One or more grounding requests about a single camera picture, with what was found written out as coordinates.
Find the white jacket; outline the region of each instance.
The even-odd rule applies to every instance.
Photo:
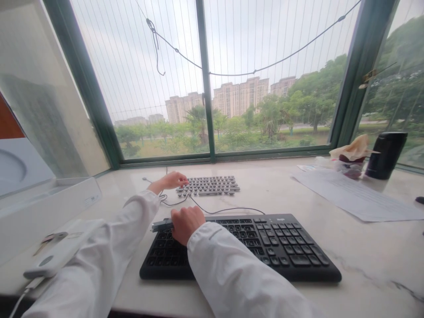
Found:
[[[22,317],[106,318],[159,204],[149,190],[130,198],[120,215],[93,234]],[[322,317],[293,285],[219,224],[203,224],[187,248],[191,269],[215,316]]]

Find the disassembled keyboard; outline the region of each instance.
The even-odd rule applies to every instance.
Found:
[[[340,282],[341,274],[292,214],[206,217],[230,231],[260,261],[289,281]],[[140,268],[145,280],[193,280],[187,248],[159,231]]]
[[[240,191],[234,176],[187,178],[187,180],[189,181],[188,185],[176,189],[179,197],[185,197],[187,194],[202,196],[224,193],[232,195],[236,191]]]

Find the hand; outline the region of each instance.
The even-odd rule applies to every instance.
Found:
[[[158,181],[152,182],[147,189],[159,195],[159,193],[165,189],[175,189],[186,184],[189,184],[187,177],[179,172],[173,171]]]
[[[173,209],[171,219],[174,224],[172,236],[182,245],[187,246],[191,235],[204,223],[202,210],[196,205],[194,207],[182,208],[180,211]]]

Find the black thermos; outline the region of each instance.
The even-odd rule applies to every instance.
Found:
[[[365,174],[371,178],[387,180],[401,155],[407,132],[383,132],[375,141],[374,149],[380,153],[371,154]]]

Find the white cable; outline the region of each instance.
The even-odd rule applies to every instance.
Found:
[[[10,314],[9,318],[13,318],[15,315],[19,304],[21,303],[22,299],[25,297],[26,294],[28,294],[30,291],[35,289],[42,281],[44,280],[44,277],[37,277],[34,278],[28,286],[25,288],[25,291],[22,293],[22,295],[19,297],[18,302],[16,303],[15,307],[12,310],[12,313]]]

